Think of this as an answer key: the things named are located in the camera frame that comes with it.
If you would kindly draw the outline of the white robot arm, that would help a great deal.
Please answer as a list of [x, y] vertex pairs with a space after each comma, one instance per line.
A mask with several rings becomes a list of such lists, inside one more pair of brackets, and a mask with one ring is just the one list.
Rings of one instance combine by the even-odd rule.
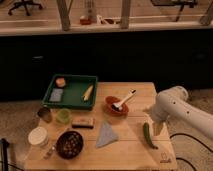
[[213, 115], [202, 111], [187, 102], [188, 91], [182, 86], [174, 86], [160, 91], [155, 103], [146, 112], [152, 119], [153, 134], [158, 136], [168, 116], [175, 116], [213, 140]]

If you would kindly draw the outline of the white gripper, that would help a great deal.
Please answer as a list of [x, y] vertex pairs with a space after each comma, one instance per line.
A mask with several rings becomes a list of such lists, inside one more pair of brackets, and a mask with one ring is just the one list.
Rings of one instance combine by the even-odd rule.
[[158, 136], [164, 128], [165, 117], [163, 115], [163, 110], [157, 106], [151, 106], [144, 109], [144, 112], [149, 115], [149, 117], [154, 121], [152, 123], [153, 135]]

